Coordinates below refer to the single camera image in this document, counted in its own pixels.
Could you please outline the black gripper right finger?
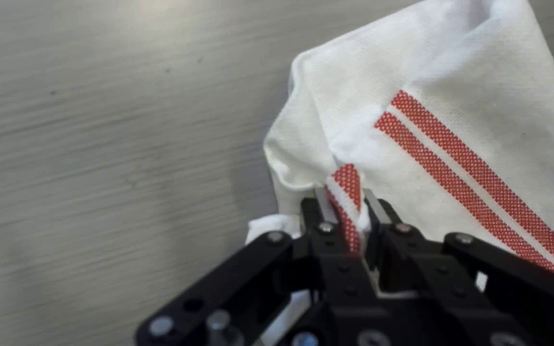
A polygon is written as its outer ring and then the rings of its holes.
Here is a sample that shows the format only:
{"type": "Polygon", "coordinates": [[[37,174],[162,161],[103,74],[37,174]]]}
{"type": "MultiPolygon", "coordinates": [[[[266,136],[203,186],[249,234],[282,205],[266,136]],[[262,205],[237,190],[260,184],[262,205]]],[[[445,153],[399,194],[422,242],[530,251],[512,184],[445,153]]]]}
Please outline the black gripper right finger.
{"type": "Polygon", "coordinates": [[[430,240],[424,232],[407,222],[397,209],[364,190],[370,207],[372,230],[368,234],[366,261],[378,272],[382,297],[441,297],[457,295],[453,282],[453,259],[447,245],[430,240]]]}

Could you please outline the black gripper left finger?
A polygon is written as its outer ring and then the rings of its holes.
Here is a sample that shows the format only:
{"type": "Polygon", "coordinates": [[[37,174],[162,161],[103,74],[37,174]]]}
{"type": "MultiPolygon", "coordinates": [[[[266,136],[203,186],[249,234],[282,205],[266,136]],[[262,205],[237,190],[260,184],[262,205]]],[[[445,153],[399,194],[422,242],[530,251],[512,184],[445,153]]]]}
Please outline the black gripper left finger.
{"type": "Polygon", "coordinates": [[[310,242],[318,292],[328,301],[374,301],[378,297],[362,255],[345,242],[343,220],[326,188],[303,199],[305,236],[310,242]]]}

